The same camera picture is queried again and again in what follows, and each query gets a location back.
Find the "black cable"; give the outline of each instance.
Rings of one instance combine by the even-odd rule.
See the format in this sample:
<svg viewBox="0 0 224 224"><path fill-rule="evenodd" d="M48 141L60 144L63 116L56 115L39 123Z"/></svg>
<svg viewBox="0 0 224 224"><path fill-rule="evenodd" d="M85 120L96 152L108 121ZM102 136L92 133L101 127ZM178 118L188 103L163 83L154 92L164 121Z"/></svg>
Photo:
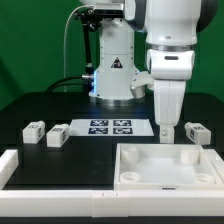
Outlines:
<svg viewBox="0 0 224 224"><path fill-rule="evenodd" d="M61 84L63 82L67 82L67 81L70 81L70 80L74 80L74 79L82 79L82 76L69 76L67 78L64 78L64 79L60 79L58 80L57 82L53 83L52 85L50 85L46 90L45 92L51 92L51 89L54 88L55 86L57 86L58 84Z"/></svg>
<svg viewBox="0 0 224 224"><path fill-rule="evenodd" d="M59 87L65 87L65 86L81 86L82 84L78 84L78 83L64 83L64 84L58 84L56 86L54 86L49 92L53 92L55 89L59 88Z"/></svg>

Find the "green screen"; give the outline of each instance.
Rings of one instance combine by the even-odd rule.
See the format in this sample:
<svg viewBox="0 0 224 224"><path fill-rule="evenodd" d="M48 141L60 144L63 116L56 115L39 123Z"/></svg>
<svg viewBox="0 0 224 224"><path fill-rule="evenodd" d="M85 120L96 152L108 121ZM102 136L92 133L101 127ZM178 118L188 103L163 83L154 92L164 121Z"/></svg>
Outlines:
<svg viewBox="0 0 224 224"><path fill-rule="evenodd" d="M24 93L44 91L63 78L65 24L80 5L78 0L0 0L0 109ZM195 68L187 91L210 93L224 102L223 27L221 0L215 19L198 35ZM96 66L98 35L90 36ZM85 72L80 21L71 22L67 42L66 76L80 75ZM135 58L136 66L144 69L145 34L136 34Z"/></svg>

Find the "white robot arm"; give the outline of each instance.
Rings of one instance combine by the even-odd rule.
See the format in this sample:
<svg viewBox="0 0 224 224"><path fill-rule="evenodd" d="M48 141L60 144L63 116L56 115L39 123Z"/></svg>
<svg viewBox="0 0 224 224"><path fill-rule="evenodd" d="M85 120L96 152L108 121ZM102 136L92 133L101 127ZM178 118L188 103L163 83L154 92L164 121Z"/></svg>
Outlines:
<svg viewBox="0 0 224 224"><path fill-rule="evenodd" d="M192 75L197 43L196 30L213 19L216 0L126 0L125 18L131 27L148 33L146 72L131 85L133 95L144 94L141 86L154 89L155 119L160 142L174 143L186 87Z"/></svg>

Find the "black tabletop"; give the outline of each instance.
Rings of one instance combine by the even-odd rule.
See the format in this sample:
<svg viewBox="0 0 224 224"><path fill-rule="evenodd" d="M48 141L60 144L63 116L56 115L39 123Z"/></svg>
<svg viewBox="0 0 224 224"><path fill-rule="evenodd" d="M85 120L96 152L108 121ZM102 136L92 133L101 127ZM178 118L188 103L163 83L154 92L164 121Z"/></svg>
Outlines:
<svg viewBox="0 0 224 224"><path fill-rule="evenodd" d="M175 128L175 144L193 144L187 137L187 122L201 123L212 131L205 148L224 155L224 104L208 94L186 94L181 118ZM47 148L46 137L37 144L23 144L22 130L32 121L44 121L46 132L55 124L72 119L149 119L155 136L70 137L61 149ZM0 153L19 151L19 167L4 190L100 189L112 190L117 143L159 143L154 119L153 95L128 107L105 107L89 103L83 93L30 93L0 112ZM126 218L126 219L0 219L10 223L221 223L222 218Z"/></svg>

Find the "small white cube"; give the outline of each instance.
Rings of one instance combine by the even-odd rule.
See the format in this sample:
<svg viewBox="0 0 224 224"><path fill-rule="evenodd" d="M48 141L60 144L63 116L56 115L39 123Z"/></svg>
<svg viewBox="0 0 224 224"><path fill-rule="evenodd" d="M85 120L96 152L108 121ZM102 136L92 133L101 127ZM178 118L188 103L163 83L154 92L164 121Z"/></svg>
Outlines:
<svg viewBox="0 0 224 224"><path fill-rule="evenodd" d="M211 131L205 128L200 123L186 123L186 135L196 145L210 145Z"/></svg>
<svg viewBox="0 0 224 224"><path fill-rule="evenodd" d="M45 134L45 123L43 121L31 122L23 129L23 143L37 144Z"/></svg>
<svg viewBox="0 0 224 224"><path fill-rule="evenodd" d="M47 133L47 146L60 148L69 138L69 125L55 125Z"/></svg>

